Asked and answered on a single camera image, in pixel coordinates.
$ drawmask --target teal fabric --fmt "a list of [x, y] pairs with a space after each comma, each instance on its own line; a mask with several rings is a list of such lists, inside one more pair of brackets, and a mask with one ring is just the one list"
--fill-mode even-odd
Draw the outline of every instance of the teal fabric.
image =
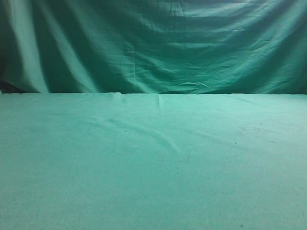
[[306, 0], [0, 0], [26, 92], [306, 93]]
[[306, 230], [307, 95], [2, 94], [1, 230]]

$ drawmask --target green cloth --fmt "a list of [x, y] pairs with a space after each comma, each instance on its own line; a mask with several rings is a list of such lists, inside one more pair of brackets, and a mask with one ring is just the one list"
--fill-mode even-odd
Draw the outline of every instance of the green cloth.
[[2, 94], [1, 230], [306, 230], [307, 95]]
[[0, 0], [26, 92], [306, 93], [306, 0]]

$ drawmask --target draped fabric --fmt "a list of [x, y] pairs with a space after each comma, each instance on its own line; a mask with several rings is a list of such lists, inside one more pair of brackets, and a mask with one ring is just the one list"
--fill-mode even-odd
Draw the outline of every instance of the draped fabric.
[[306, 93], [306, 0], [0, 0], [25, 92]]

